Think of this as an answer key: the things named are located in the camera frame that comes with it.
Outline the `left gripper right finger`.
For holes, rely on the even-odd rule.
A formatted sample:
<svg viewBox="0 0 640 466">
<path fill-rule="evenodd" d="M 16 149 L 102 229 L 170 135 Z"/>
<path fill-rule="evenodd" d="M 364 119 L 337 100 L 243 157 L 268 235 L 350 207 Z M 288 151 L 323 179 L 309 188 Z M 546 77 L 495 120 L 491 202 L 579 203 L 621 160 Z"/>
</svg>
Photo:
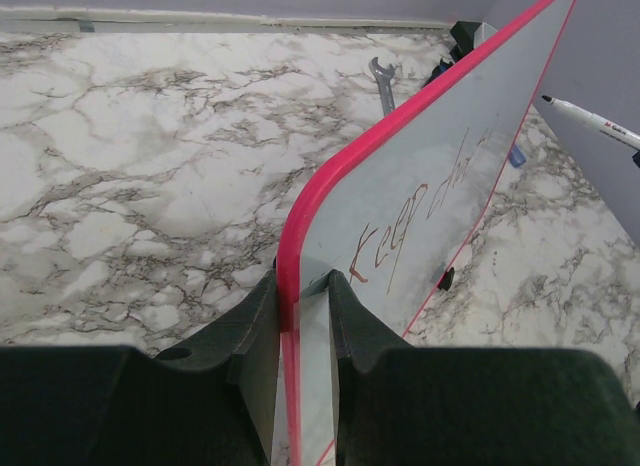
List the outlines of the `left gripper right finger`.
<svg viewBox="0 0 640 466">
<path fill-rule="evenodd" d="M 328 277 L 340 465 L 635 465 L 639 417 L 585 350 L 414 347 Z"/>
</svg>

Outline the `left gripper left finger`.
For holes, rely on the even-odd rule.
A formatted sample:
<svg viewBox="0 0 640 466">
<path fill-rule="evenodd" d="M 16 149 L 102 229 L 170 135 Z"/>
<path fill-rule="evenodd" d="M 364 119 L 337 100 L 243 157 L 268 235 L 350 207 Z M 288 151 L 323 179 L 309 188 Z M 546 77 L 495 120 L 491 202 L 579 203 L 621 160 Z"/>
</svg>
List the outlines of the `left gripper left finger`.
<svg viewBox="0 0 640 466">
<path fill-rule="evenodd" d="M 149 357 L 130 346 L 1 351 L 5 465 L 266 465 L 279 366 L 276 278 Z"/>
</svg>

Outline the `white marker pen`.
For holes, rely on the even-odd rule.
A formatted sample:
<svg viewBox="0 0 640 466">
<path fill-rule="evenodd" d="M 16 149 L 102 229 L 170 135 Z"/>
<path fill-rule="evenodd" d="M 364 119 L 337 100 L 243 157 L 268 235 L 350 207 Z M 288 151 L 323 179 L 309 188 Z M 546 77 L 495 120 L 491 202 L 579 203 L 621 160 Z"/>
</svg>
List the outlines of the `white marker pen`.
<svg viewBox="0 0 640 466">
<path fill-rule="evenodd" d="M 557 99 L 548 95 L 542 95 L 542 99 L 562 115 L 595 130 L 609 138 L 612 138 L 635 151 L 639 150 L 639 135 L 622 126 L 617 125 L 612 120 L 606 119 L 598 114 L 589 112 L 579 106 L 565 100 Z"/>
</svg>

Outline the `pink framed whiteboard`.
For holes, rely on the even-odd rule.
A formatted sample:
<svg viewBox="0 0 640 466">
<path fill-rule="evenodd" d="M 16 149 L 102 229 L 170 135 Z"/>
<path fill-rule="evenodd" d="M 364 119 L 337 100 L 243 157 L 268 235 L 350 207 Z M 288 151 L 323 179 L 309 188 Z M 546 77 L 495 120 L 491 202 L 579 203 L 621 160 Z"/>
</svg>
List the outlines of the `pink framed whiteboard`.
<svg viewBox="0 0 640 466">
<path fill-rule="evenodd" d="M 539 0 L 327 160 L 276 256 L 291 461 L 334 437 L 332 270 L 405 334 L 484 214 L 576 0 Z"/>
</svg>

